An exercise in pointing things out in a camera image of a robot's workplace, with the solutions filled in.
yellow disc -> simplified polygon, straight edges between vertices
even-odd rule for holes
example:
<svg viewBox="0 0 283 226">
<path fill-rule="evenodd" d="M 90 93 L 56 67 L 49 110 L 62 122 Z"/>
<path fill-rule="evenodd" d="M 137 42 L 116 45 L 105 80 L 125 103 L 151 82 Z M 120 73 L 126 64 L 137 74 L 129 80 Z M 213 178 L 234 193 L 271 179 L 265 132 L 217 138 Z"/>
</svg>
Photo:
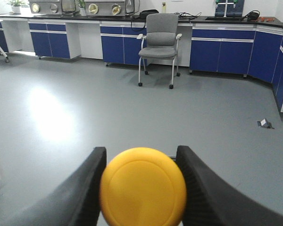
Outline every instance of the yellow disc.
<svg viewBox="0 0 283 226">
<path fill-rule="evenodd" d="M 126 150 L 103 172 L 100 205 L 110 226 L 177 226 L 185 204 L 183 175 L 158 150 Z"/>
</svg>

chair armrest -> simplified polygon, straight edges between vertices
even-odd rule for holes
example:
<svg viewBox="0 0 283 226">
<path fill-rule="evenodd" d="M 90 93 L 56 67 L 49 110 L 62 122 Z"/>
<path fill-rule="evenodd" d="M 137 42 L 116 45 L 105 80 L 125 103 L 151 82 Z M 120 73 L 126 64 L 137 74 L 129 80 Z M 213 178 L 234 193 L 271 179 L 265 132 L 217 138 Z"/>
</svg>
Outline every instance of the chair armrest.
<svg viewBox="0 0 283 226">
<path fill-rule="evenodd" d="M 146 38 L 146 36 L 143 36 L 143 34 L 139 34 L 137 37 L 136 37 L 136 39 L 145 39 Z"/>
<path fill-rule="evenodd" d="M 177 34 L 176 35 L 176 39 L 180 39 L 182 37 L 183 34 Z"/>
</svg>

chair seat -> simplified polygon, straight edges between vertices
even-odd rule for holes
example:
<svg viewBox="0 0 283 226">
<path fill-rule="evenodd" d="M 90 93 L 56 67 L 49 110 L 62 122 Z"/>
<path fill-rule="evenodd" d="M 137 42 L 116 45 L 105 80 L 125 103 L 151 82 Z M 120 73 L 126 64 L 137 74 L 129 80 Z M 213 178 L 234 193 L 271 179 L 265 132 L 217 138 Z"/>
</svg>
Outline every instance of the chair seat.
<svg viewBox="0 0 283 226">
<path fill-rule="evenodd" d="M 176 56 L 176 51 L 174 48 L 146 47 L 139 52 L 139 56 L 143 58 L 167 59 L 167 58 L 174 58 Z"/>
</svg>

chair backrest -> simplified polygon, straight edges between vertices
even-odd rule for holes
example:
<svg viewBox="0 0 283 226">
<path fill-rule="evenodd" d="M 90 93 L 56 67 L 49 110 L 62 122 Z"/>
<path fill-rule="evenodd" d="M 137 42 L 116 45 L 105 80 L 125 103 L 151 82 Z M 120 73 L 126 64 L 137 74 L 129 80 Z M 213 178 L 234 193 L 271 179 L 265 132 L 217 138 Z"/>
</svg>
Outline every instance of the chair backrest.
<svg viewBox="0 0 283 226">
<path fill-rule="evenodd" d="M 178 15 L 155 13 L 147 16 L 147 44 L 150 46 L 173 46 L 178 26 Z"/>
</svg>

lab bench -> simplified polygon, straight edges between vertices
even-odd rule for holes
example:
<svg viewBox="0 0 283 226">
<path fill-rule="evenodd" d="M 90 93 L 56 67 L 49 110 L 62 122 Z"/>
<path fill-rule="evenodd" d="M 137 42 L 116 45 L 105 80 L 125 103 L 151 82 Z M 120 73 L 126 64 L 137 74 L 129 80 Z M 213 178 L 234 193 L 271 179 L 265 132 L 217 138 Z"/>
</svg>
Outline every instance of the lab bench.
<svg viewBox="0 0 283 226">
<path fill-rule="evenodd" d="M 2 32 L 20 28 L 16 49 L 38 56 L 103 59 L 105 63 L 138 64 L 144 20 L 122 16 L 0 16 Z M 179 65 L 190 72 L 208 71 L 250 75 L 273 85 L 283 112 L 283 23 L 208 21 L 206 16 L 180 20 Z M 15 40 L 7 39 L 7 46 Z M 170 64 L 148 61 L 147 63 Z"/>
</svg>

